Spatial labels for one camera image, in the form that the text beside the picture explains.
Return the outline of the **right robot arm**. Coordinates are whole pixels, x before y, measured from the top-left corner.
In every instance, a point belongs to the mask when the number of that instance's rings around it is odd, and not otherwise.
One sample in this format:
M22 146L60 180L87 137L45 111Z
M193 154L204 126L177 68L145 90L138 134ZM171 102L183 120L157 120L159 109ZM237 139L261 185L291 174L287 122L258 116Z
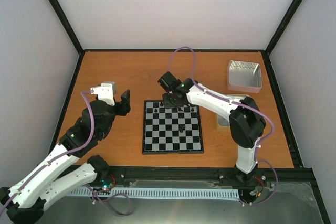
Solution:
M220 94L191 78L181 81L169 71L158 79L158 84L165 91L162 98L166 108L196 105L229 122L231 138L238 145L235 177L239 184L247 185L258 167L256 151L266 127L255 101L248 96L237 99Z

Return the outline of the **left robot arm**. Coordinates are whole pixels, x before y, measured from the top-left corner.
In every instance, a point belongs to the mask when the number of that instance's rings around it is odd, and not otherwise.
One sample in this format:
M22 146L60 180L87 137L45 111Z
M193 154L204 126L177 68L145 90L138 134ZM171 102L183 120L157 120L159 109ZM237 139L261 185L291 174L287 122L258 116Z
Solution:
M99 155L90 157L74 171L62 174L107 137L116 116L130 112L130 90L121 95L119 102L106 86L91 88L90 93L97 99L86 102L82 116L48 156L16 185L1 188L1 211L6 212L13 223L36 223L47 209L73 190L108 180L109 165Z

